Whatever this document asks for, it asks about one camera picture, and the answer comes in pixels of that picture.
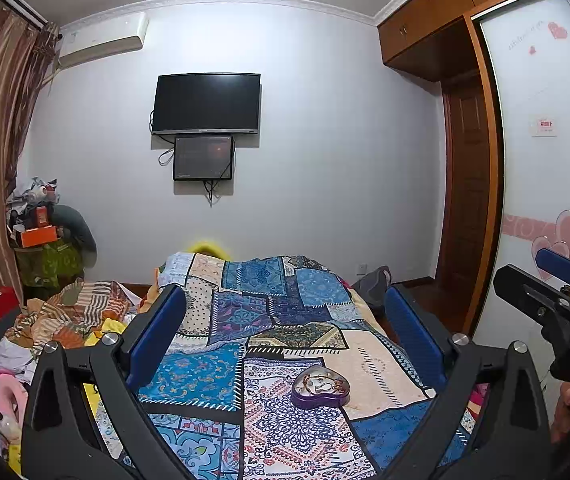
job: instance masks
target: orange box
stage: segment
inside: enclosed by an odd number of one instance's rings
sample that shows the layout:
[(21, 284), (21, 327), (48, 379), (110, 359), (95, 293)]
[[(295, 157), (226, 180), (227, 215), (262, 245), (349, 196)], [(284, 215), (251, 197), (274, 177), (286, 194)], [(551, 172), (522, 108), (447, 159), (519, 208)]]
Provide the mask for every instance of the orange box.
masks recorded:
[(20, 242), (23, 247), (33, 247), (34, 245), (46, 244), (48, 242), (55, 242), (58, 239), (56, 236), (56, 227), (48, 225), (47, 227), (37, 227), (35, 229), (27, 229), (20, 235)]

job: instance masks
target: air conditioner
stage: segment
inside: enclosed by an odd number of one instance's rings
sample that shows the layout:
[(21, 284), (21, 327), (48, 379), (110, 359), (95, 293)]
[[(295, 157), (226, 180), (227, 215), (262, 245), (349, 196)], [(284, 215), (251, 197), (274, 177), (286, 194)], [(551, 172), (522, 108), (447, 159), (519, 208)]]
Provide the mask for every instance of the air conditioner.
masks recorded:
[(101, 57), (140, 50), (149, 19), (145, 12), (119, 16), (65, 34), (58, 63), (60, 68)]

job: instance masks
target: pink toy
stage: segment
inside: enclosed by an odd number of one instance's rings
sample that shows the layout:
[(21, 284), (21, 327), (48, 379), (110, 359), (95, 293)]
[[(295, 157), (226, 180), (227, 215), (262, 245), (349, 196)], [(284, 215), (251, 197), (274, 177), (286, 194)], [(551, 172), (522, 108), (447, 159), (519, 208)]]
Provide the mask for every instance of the pink toy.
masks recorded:
[[(14, 402), (18, 406), (18, 420), (14, 413)], [(22, 429), (22, 420), (27, 406), (27, 392), (20, 381), (14, 377), (14, 372), (7, 368), (0, 368), (0, 412), (4, 417), (18, 424)]]

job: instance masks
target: blue patterned quilt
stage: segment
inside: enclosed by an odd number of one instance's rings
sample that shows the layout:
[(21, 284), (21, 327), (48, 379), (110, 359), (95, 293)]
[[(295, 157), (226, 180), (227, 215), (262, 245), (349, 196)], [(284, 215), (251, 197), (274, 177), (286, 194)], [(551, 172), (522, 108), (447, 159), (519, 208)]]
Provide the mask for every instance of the blue patterned quilt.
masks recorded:
[[(435, 396), (363, 300), (314, 260), (177, 253), (160, 270), (158, 285), (181, 286), (188, 310), (138, 396), (198, 479), (376, 478)], [(292, 404), (293, 380), (312, 364), (347, 378), (347, 405)], [(466, 412), (443, 464), (473, 424)], [(118, 460), (130, 465), (124, 450)]]

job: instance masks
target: black television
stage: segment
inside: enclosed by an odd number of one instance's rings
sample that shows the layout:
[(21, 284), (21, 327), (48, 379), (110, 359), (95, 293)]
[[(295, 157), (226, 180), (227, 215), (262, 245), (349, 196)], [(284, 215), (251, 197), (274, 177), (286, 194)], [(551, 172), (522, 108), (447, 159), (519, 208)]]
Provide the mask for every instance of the black television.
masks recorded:
[(174, 180), (231, 180), (232, 136), (176, 136)]
[(260, 74), (159, 75), (152, 133), (257, 134)]

